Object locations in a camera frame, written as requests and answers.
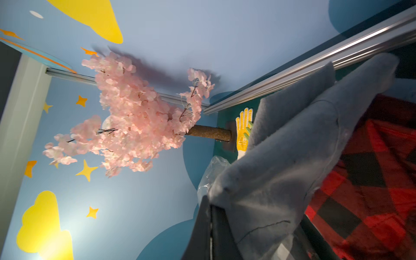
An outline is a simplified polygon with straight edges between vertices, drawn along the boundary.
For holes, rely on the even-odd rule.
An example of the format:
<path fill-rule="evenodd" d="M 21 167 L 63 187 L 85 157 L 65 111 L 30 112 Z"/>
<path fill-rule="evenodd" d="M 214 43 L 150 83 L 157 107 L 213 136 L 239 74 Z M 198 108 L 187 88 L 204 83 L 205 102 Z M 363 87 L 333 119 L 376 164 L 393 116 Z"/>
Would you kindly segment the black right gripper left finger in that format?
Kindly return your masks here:
<path fill-rule="evenodd" d="M 224 209 L 201 200 L 194 229 L 183 260 L 241 260 Z"/>

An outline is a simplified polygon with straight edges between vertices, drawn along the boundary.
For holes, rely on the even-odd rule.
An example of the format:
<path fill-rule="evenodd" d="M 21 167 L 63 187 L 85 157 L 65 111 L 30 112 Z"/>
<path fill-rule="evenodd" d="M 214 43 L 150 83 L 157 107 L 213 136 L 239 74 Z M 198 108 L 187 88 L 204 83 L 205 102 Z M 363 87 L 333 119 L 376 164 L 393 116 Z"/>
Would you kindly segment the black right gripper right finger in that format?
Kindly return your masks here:
<path fill-rule="evenodd" d="M 295 260 L 340 260 L 305 214 L 294 231 L 292 257 Z"/>

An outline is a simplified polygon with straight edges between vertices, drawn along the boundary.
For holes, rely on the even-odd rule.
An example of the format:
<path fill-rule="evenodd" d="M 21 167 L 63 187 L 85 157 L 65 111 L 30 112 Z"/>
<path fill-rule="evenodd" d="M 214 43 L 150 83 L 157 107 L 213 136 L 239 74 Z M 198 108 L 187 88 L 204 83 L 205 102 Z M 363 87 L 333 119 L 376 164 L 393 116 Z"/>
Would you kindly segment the clear plastic vacuum bag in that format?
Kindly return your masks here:
<path fill-rule="evenodd" d="M 208 195 L 208 191 L 215 179 L 230 165 L 231 164 L 227 159 L 220 156 L 214 156 L 211 159 L 197 188 L 197 198 L 199 206 L 202 203 L 203 197 Z"/>

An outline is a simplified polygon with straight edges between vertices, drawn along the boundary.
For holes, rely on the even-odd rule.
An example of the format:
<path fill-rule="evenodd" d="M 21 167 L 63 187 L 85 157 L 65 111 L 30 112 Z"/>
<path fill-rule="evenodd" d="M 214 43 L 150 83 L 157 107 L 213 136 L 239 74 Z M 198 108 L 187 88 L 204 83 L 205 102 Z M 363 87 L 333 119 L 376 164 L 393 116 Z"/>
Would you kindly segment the grey shirt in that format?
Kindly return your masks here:
<path fill-rule="evenodd" d="M 225 210 L 245 260 L 270 259 L 298 227 L 358 121 L 391 87 L 398 64 L 395 55 L 378 54 L 336 81 L 329 63 L 261 100 L 245 155 L 208 193 Z"/>

